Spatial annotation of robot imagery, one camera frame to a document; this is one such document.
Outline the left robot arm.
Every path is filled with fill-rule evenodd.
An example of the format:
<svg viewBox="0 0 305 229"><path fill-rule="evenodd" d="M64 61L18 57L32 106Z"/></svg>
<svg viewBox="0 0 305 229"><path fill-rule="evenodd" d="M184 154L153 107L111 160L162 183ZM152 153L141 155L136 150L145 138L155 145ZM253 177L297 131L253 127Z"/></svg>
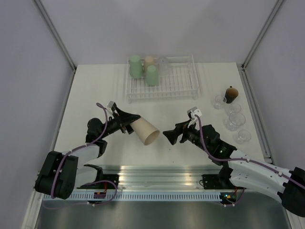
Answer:
<svg viewBox="0 0 305 229"><path fill-rule="evenodd" d="M85 143L66 153L50 151L40 169L34 189L52 198L67 199L75 188L91 186L99 189L104 184L102 168L89 165L88 161L99 158L105 152L104 138L117 132L133 132L131 124L140 115L122 111L117 106L109 109L111 116L105 122L92 118L87 123Z"/></svg>

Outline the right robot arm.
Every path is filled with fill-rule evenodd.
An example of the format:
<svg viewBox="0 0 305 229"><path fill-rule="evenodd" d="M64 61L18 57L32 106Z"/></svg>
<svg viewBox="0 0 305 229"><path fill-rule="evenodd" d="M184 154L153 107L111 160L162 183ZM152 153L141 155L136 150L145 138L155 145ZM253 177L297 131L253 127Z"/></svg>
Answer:
<svg viewBox="0 0 305 229"><path fill-rule="evenodd" d="M305 171L281 168L256 160L235 146L221 140L212 125L196 129L189 121L178 123L163 132L172 145L191 142L202 149L209 159L221 166L217 182L222 188L242 187L269 196L291 213L305 216Z"/></svg>

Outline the beige plastic cup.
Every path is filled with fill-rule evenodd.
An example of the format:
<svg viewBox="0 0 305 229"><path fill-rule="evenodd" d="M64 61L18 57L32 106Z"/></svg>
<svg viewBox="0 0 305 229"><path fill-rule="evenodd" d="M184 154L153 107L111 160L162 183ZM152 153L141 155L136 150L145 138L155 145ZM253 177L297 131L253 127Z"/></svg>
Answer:
<svg viewBox="0 0 305 229"><path fill-rule="evenodd" d="M131 127L145 146L153 143L160 134L160 131L143 117L132 122Z"/></svg>

